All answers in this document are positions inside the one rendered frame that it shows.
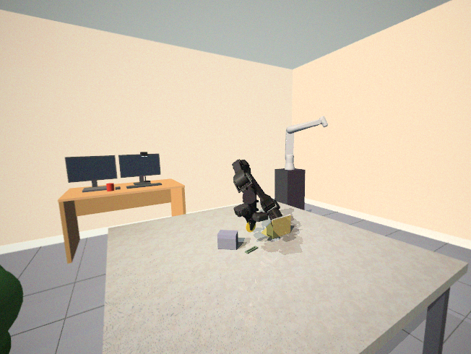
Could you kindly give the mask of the green rectangular holder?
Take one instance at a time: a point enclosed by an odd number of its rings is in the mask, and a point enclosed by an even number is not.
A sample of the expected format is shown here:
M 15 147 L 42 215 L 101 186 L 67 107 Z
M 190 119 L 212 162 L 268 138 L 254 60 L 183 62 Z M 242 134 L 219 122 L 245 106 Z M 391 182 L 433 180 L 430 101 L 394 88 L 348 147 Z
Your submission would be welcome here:
M 256 250 L 256 249 L 258 249 L 258 247 L 257 247 L 257 246 L 254 246 L 254 247 L 252 247 L 252 248 L 246 250 L 245 253 L 249 254 L 249 253 L 251 253 L 252 251 L 254 251 L 254 250 Z

